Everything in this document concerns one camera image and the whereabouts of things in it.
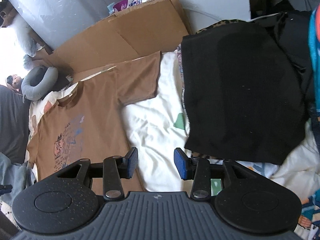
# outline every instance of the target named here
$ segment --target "green shape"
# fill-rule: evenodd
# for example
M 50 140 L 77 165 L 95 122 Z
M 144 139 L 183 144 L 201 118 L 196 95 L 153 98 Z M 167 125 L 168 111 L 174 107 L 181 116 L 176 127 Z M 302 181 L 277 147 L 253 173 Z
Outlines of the green shape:
M 211 195 L 216 196 L 221 190 L 221 179 L 211 179 Z
M 186 130 L 185 124 L 184 124 L 184 116 L 183 113 L 179 113 L 176 122 L 173 124 L 175 128 L 179 128 L 181 130 Z

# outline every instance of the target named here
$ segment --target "t-shirt sleeve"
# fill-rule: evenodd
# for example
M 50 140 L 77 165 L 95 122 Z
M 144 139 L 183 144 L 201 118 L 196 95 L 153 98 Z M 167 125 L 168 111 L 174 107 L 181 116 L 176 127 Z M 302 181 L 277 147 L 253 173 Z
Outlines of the t-shirt sleeve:
M 160 57 L 158 51 L 116 69 L 117 96 L 121 104 L 129 105 L 156 96 Z
M 36 162 L 37 155 L 38 155 L 38 148 L 39 148 L 39 129 L 37 133 L 31 138 L 27 146 L 27 150 L 30 155 L 29 162 L 32 164 Z

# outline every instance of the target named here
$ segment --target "gray neck pillow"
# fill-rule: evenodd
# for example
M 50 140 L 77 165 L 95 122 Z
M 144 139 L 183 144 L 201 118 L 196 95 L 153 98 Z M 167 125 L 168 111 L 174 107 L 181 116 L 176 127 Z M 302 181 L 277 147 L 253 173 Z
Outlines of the gray neck pillow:
M 27 98 L 31 101 L 37 101 L 52 89 L 56 83 L 58 79 L 58 69 L 49 67 L 40 83 L 37 86 L 32 87 L 30 82 L 36 77 L 39 68 L 41 68 L 41 66 L 34 67 L 23 79 L 21 84 L 23 99 Z

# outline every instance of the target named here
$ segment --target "brown t-shirt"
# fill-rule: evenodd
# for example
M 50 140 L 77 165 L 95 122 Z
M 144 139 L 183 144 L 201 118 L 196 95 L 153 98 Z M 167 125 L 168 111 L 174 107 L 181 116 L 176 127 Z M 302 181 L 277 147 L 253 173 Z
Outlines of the brown t-shirt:
M 81 158 L 99 163 L 124 156 L 129 146 L 120 108 L 156 96 L 159 65 L 160 52 L 118 64 L 79 82 L 71 96 L 57 100 L 27 147 L 39 180 Z M 122 179 L 122 185 L 125 193 L 143 190 L 137 172 Z M 102 194 L 102 179 L 94 179 L 92 190 Z

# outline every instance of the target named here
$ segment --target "cardboard box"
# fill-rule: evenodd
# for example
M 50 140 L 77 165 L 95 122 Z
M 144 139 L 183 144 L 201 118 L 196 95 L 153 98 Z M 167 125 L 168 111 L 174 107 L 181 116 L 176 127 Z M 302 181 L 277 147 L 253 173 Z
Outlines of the cardboard box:
M 174 51 L 191 33 L 179 0 L 152 0 L 117 12 L 62 44 L 43 60 L 80 73 L 112 63 Z

